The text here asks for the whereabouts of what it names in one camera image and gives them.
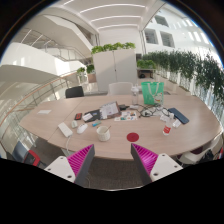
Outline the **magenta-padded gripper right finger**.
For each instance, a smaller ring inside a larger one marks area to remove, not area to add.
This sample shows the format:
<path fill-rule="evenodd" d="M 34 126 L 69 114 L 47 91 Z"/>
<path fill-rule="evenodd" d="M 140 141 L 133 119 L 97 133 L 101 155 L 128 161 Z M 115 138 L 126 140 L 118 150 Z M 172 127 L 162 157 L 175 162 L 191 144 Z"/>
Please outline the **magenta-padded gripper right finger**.
<path fill-rule="evenodd" d="M 182 169 L 182 167 L 166 153 L 156 154 L 134 143 L 131 144 L 131 155 L 134 158 L 144 185 Z"/>

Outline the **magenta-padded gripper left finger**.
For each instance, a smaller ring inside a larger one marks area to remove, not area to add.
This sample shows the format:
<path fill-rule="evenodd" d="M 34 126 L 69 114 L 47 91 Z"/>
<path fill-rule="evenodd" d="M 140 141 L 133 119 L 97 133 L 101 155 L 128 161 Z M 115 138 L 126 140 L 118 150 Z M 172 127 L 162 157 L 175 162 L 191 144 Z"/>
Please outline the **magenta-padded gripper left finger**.
<path fill-rule="evenodd" d="M 54 175 L 82 186 L 95 155 L 94 145 L 84 147 L 68 157 L 59 156 L 45 168 Z"/>

